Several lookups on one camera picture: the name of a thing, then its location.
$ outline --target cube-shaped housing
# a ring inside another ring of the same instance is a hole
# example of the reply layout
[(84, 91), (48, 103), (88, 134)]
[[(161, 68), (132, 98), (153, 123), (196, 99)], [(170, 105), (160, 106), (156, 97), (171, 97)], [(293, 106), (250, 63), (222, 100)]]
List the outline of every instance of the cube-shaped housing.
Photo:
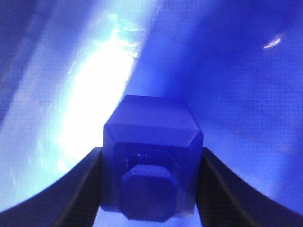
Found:
[(139, 220), (191, 216), (202, 146), (183, 100), (125, 96), (104, 126), (101, 207)]

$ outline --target plastic enclosure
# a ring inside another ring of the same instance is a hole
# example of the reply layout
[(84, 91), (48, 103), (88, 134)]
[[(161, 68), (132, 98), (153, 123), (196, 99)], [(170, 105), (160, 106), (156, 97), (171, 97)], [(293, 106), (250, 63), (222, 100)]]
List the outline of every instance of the plastic enclosure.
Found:
[(191, 216), (202, 147), (184, 101), (125, 96), (104, 126), (102, 209), (136, 220)]

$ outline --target translucent plastic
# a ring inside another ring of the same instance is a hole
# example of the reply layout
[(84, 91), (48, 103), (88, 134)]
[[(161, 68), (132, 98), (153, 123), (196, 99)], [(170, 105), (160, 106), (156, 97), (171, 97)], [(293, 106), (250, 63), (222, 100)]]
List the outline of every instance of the translucent plastic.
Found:
[(139, 220), (192, 216), (202, 146), (183, 100), (125, 96), (104, 126), (101, 207)]

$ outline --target bright light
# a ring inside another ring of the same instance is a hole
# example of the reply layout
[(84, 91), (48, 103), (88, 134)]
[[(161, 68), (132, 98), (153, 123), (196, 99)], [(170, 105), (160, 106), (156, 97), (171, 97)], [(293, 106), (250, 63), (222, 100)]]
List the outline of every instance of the bright light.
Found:
[(98, 44), (74, 76), (70, 98), (58, 137), (72, 167), (94, 147), (102, 146), (103, 125), (121, 99), (134, 59), (117, 37)]
[(264, 49), (268, 49), (270, 47), (276, 46), (276, 45), (278, 45), (280, 43), (280, 41), (281, 41), (281, 38), (276, 37), (276, 39), (274, 39), (273, 41), (271, 41), (268, 45), (264, 46), (263, 48)]

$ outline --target reflective surface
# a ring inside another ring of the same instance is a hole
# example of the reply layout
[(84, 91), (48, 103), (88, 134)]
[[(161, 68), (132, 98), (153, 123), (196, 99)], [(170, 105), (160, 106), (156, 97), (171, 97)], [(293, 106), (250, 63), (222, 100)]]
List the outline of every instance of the reflective surface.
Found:
[(168, 1), (126, 89), (183, 97), (205, 146), (301, 214), (302, 9), (286, 0)]
[(7, 10), (10, 2), (1, 1), (10, 13), (0, 24), (0, 210), (101, 146), (128, 84), (125, 94), (183, 97), (205, 146), (303, 214), (301, 1), (16, 0)]

